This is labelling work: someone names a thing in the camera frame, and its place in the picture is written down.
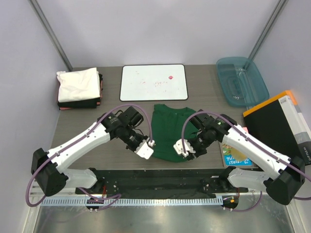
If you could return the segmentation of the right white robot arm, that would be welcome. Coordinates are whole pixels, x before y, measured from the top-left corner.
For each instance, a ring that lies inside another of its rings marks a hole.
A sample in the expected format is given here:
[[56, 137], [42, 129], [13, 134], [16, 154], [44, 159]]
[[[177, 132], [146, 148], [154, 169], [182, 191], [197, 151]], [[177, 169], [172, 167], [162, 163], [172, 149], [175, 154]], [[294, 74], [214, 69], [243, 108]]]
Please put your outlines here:
[[288, 205], [297, 198], [296, 194], [305, 180], [310, 179], [300, 157], [291, 158], [270, 148], [225, 114], [200, 110], [190, 115], [185, 122], [190, 122], [200, 131], [195, 138], [182, 140], [185, 156], [199, 157], [206, 153], [207, 147], [213, 142], [219, 141], [237, 149], [261, 169], [226, 169], [225, 176], [219, 180], [220, 188], [226, 192], [235, 187], [255, 189], [266, 192], [279, 204]]

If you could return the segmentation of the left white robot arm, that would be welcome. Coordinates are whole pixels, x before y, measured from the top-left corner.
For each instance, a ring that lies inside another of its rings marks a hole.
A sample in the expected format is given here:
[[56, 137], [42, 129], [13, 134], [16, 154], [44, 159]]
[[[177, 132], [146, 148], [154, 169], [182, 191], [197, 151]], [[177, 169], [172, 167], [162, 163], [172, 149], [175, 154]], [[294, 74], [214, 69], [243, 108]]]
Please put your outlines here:
[[126, 144], [126, 149], [141, 158], [149, 159], [154, 152], [153, 135], [136, 132], [136, 128], [145, 119], [146, 113], [138, 112], [133, 106], [125, 111], [105, 113], [66, 143], [48, 151], [37, 149], [33, 153], [31, 174], [46, 197], [51, 197], [64, 188], [83, 188], [94, 194], [100, 193], [104, 180], [97, 170], [71, 169], [71, 164], [113, 139], [120, 139]]

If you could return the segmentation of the green polo t shirt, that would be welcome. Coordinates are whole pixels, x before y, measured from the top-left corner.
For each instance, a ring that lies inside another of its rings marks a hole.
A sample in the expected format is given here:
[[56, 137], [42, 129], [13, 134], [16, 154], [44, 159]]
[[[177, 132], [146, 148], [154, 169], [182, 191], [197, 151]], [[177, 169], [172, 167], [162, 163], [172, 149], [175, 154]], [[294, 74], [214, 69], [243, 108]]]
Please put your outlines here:
[[176, 153], [173, 145], [181, 138], [184, 122], [194, 113], [195, 110], [189, 107], [173, 109], [165, 104], [154, 105], [151, 122], [155, 140], [154, 158], [173, 163], [187, 161]]

